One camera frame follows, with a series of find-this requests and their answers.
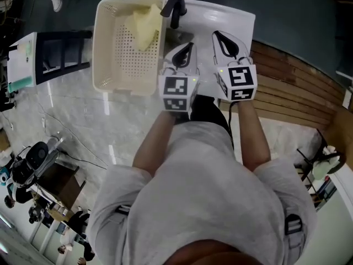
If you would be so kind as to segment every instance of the beige plastic basket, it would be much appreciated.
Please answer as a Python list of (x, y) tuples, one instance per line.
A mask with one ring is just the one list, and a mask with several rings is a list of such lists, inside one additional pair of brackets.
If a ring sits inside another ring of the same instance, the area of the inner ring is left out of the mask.
[(128, 90), (148, 96), (156, 90), (157, 74), (163, 63), (165, 22), (146, 51), (135, 46), (125, 27), (134, 10), (165, 0), (102, 0), (98, 4), (93, 34), (93, 86), (100, 92)]

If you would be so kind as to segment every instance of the white shoe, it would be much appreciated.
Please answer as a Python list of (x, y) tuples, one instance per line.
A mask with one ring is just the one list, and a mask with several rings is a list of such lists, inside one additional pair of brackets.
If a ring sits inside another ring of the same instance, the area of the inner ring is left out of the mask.
[(59, 12), (62, 7), (62, 0), (51, 0), (53, 2), (54, 12)]

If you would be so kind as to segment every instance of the gray marble floor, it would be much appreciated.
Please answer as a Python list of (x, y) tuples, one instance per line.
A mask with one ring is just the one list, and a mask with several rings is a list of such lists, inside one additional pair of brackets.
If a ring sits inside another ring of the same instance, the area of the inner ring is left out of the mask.
[[(137, 97), (127, 93), (97, 92), (92, 85), (90, 68), (25, 88), (15, 99), (17, 107), (1, 115), (15, 154), (60, 132), (65, 138), (61, 148), (72, 157), (104, 168), (111, 164), (132, 163), (162, 108), (156, 94)], [(316, 130), (295, 124), (269, 119), (261, 119), (261, 124), (273, 158), (290, 156), (293, 162), (298, 162), (301, 158), (296, 154), (296, 148), (309, 153), (317, 136)], [(232, 130), (236, 158), (241, 161), (237, 114), (233, 115)], [(105, 170), (65, 155), (60, 155), (58, 161), (80, 167), (77, 179), (79, 183), (85, 179), (87, 184), (76, 204), (92, 208)]]

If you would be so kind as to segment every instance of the forearm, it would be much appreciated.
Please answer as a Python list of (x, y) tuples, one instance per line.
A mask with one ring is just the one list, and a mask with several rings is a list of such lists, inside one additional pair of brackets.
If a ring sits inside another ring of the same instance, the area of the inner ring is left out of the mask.
[(271, 160), (271, 153), (252, 101), (238, 104), (240, 145), (244, 166), (254, 171)]
[(153, 177), (163, 163), (168, 141), (173, 130), (175, 118), (169, 112), (161, 112), (154, 121), (147, 136), (137, 150), (132, 166), (143, 169)]

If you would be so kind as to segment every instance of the green object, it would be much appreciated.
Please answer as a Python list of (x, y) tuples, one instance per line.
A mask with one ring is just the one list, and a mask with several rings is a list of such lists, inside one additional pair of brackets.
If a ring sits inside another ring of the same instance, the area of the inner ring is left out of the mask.
[(8, 90), (9, 93), (12, 93), (14, 91), (17, 91), (21, 88), (24, 88), (28, 85), (32, 84), (32, 78), (31, 77), (25, 77), (23, 79), (20, 79), (19, 81), (9, 83), (8, 85)]

